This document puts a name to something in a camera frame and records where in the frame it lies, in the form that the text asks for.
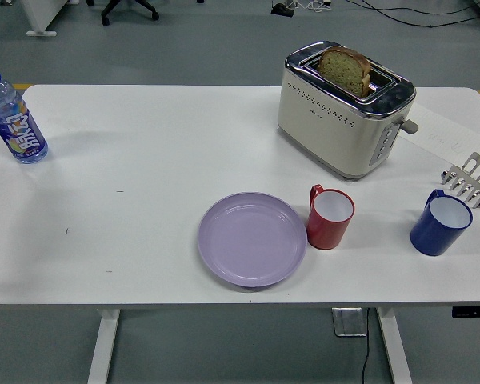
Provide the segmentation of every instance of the white table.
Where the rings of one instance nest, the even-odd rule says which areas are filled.
[[[50,152],[21,165],[0,141],[0,304],[99,308],[90,382],[106,380],[120,309],[376,306],[394,380],[410,382],[391,307],[480,305],[480,209],[446,254],[420,254],[410,228],[450,164],[399,138],[375,172],[344,181],[278,129],[279,93],[268,86],[29,88],[25,99]],[[421,88],[415,103],[480,133],[473,90]],[[308,246],[296,272],[264,290],[208,271],[197,231],[217,200],[272,194],[305,221],[316,183],[355,201],[338,248]]]

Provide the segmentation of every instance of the blue mug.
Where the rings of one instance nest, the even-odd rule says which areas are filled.
[[[434,190],[410,232],[410,241],[421,253],[439,256],[472,222],[471,209],[463,201]]]

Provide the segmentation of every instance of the toaster lever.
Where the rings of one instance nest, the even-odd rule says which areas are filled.
[[[418,132],[418,124],[413,122],[412,120],[405,120],[401,125],[400,129],[404,130],[408,134],[415,134]]]

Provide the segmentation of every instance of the office chair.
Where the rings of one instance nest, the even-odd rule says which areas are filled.
[[[110,25],[110,20],[109,18],[107,17],[107,15],[112,11],[112,9],[117,5],[119,4],[121,0],[110,0],[110,2],[106,5],[105,9],[102,11],[102,24],[104,26],[108,26]],[[154,6],[152,6],[151,4],[149,4],[147,2],[147,0],[135,0],[136,2],[138,2],[141,6],[143,6],[144,8],[147,8],[148,10],[151,11],[151,18],[153,20],[158,20],[160,18],[160,15],[158,14],[158,12],[156,11],[156,9],[154,8]],[[199,3],[204,3],[205,0],[197,0]],[[88,6],[93,6],[94,5],[94,0],[87,0],[87,5]]]

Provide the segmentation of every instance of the cup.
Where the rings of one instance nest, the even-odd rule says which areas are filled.
[[[342,240],[354,216],[354,202],[340,190],[313,186],[310,193],[310,217],[307,222],[307,240],[320,250],[332,250]]]
[[[410,232],[410,241],[421,253],[439,256],[472,222],[471,209],[462,200],[434,190]]]

